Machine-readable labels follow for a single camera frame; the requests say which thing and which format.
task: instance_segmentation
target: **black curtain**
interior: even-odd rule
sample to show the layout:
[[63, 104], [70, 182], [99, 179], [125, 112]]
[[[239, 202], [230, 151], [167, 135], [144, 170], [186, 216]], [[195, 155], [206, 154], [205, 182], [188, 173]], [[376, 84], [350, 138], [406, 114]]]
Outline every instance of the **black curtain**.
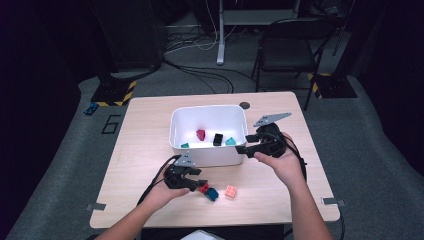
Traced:
[[80, 91], [28, 1], [0, 3], [0, 36], [0, 239], [5, 239], [53, 160]]
[[30, 2], [78, 83], [118, 71], [89, 0]]
[[359, 78], [385, 134], [424, 175], [422, 4], [389, 1], [368, 67]]

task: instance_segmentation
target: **colored block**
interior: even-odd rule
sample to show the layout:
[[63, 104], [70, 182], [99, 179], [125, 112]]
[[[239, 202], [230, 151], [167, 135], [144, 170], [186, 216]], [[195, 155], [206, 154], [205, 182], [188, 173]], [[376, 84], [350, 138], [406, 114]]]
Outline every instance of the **colored block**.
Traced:
[[221, 146], [223, 137], [224, 137], [224, 135], [216, 133], [215, 138], [213, 139], [213, 145], [214, 146]]
[[231, 185], [227, 186], [227, 189], [225, 190], [225, 196], [234, 198], [236, 196], [237, 188], [233, 187]]
[[227, 141], [225, 141], [225, 145], [227, 145], [227, 146], [234, 146], [234, 145], [236, 145], [236, 141], [234, 140], [234, 138], [229, 138], [229, 139], [227, 139]]
[[91, 116], [94, 114], [94, 112], [97, 110], [98, 107], [99, 107], [99, 104], [94, 102], [90, 103], [90, 107], [88, 107], [88, 109], [84, 111], [84, 114]]
[[204, 194], [212, 202], [215, 202], [215, 199], [217, 199], [219, 196], [219, 193], [215, 190], [215, 188], [209, 188]]
[[205, 136], [206, 136], [205, 130], [199, 129], [196, 131], [196, 134], [200, 141], [205, 140]]
[[199, 192], [201, 192], [201, 193], [205, 193], [206, 190], [208, 190], [208, 189], [209, 189], [209, 184], [208, 183], [206, 183], [202, 187], [197, 187], [197, 190], [199, 190]]

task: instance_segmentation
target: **yellow and black tape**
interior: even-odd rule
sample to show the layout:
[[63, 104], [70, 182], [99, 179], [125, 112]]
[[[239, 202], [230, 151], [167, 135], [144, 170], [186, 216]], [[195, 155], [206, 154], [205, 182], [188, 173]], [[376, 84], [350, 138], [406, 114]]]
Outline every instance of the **yellow and black tape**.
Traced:
[[[321, 76], [331, 76], [331, 74], [329, 74], [329, 73], [322, 73], [322, 74], [319, 74], [319, 75], [321, 75]], [[309, 79], [309, 81], [311, 81], [312, 73], [308, 74], [308, 79]], [[314, 83], [314, 86], [312, 87], [312, 91], [314, 92], [314, 95], [315, 95], [316, 98], [322, 98], [322, 95], [321, 95], [321, 92], [319, 91], [317, 82]]]
[[122, 99], [122, 101], [115, 101], [115, 102], [96, 102], [97, 104], [99, 104], [100, 107], [107, 107], [107, 106], [124, 106], [127, 105], [127, 103], [130, 101], [132, 93], [134, 92], [134, 88], [136, 85], [136, 81], [133, 81], [129, 86], [128, 86], [128, 91], [125, 94], [124, 98]]

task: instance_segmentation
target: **orange cube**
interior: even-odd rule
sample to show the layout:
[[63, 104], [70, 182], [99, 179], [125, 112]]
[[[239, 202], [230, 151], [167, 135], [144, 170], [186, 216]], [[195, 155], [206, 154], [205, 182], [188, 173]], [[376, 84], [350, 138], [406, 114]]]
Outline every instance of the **orange cube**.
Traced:
[[227, 189], [225, 190], [225, 196], [234, 198], [236, 196], [237, 188], [233, 187], [231, 185], [227, 186]]

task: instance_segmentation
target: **wooden table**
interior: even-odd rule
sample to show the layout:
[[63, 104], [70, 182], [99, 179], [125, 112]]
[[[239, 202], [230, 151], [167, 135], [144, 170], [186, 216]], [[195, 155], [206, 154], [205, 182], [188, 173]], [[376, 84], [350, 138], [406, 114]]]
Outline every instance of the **wooden table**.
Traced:
[[[325, 221], [339, 219], [337, 206], [324, 205], [321, 197], [333, 197], [315, 149], [302, 110], [294, 93], [246, 93], [172, 97], [134, 98], [128, 110], [110, 159], [90, 225], [108, 228], [132, 210], [158, 169], [174, 155], [169, 144], [171, 116], [175, 109], [202, 105], [239, 105], [245, 110], [249, 134], [263, 115], [291, 112], [277, 122], [280, 130], [295, 141], [307, 162], [308, 185]], [[286, 186], [273, 170], [256, 159], [245, 157], [235, 166], [202, 168], [192, 179], [207, 179], [219, 198], [212, 202], [199, 191], [172, 200], [156, 212], [145, 227], [213, 227], [290, 223], [290, 198]], [[224, 195], [227, 185], [237, 188], [234, 199]]]

